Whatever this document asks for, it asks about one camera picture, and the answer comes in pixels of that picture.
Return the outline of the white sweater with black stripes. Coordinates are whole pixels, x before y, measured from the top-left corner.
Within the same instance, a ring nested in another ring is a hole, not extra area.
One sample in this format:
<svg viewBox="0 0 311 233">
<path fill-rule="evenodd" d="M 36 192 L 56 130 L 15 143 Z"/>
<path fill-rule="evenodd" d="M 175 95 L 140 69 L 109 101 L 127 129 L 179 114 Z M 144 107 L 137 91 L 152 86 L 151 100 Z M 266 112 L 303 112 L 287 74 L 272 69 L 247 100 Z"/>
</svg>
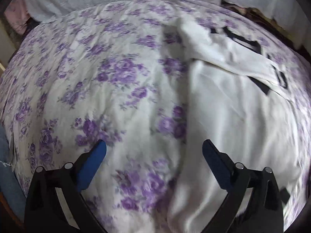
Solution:
<svg viewBox="0 0 311 233">
<path fill-rule="evenodd" d="M 298 112 L 285 71 L 256 41 L 229 28 L 204 28 L 180 18 L 188 62 L 187 146 L 168 208 L 173 232 L 200 232 L 226 196 L 202 154 L 211 140 L 234 162 L 270 167 L 279 187 L 298 193 Z"/>
</svg>

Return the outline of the pink floral fabric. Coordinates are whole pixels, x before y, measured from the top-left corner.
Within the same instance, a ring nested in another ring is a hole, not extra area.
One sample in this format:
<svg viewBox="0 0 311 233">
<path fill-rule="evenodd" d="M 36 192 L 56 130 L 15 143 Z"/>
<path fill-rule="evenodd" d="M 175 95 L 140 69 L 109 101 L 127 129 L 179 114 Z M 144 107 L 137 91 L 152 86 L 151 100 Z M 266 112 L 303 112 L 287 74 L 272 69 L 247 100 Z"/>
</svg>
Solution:
<svg viewBox="0 0 311 233">
<path fill-rule="evenodd" d="M 40 24 L 29 14 L 25 0 L 11 0 L 4 12 L 4 18 L 9 26 L 21 36 Z"/>
</svg>

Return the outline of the purple floral bedsheet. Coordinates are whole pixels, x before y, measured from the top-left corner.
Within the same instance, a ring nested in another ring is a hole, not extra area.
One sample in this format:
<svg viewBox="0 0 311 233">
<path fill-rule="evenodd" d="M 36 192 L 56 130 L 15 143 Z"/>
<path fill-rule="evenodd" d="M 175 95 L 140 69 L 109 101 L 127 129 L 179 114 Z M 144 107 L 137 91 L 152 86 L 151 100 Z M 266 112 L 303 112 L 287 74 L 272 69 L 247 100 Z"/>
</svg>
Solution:
<svg viewBox="0 0 311 233">
<path fill-rule="evenodd" d="M 121 0 L 34 28 L 1 76 L 1 124 L 24 193 L 36 167 L 61 167 L 107 143 L 87 203 L 112 232 L 173 232 L 168 208 L 187 146 L 188 70 L 180 18 L 256 41 L 285 71 L 298 112 L 298 193 L 284 228 L 305 204 L 310 167 L 309 65 L 254 22 L 197 0 Z"/>
</svg>

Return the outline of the light blue folded garment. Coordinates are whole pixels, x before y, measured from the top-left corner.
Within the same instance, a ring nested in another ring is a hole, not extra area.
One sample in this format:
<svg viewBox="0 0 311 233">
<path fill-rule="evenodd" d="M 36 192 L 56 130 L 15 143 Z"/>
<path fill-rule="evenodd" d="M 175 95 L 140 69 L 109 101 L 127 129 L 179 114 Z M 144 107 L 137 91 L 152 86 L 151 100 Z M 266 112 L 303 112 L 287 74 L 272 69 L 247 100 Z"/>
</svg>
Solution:
<svg viewBox="0 0 311 233">
<path fill-rule="evenodd" d="M 26 197 L 9 160 L 9 142 L 1 125 L 1 193 L 14 215 L 23 223 Z"/>
</svg>

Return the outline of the stacked brown bedding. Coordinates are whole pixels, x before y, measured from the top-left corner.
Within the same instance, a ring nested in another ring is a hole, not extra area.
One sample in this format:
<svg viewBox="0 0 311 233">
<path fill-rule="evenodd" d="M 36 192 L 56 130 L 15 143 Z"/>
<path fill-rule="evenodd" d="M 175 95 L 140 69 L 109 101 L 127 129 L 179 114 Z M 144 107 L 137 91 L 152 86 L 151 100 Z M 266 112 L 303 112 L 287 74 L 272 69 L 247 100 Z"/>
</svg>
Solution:
<svg viewBox="0 0 311 233">
<path fill-rule="evenodd" d="M 228 3 L 225 0 L 207 0 L 207 2 L 218 5 L 223 9 L 235 12 L 253 21 L 254 23 L 266 29 L 268 32 L 272 33 L 286 46 L 295 49 L 290 34 L 287 33 L 282 27 L 280 27 L 274 19 L 269 19 L 266 16 L 264 16 L 263 13 L 260 12 L 260 10 L 251 7 L 248 8 L 240 7 L 236 4 Z"/>
</svg>

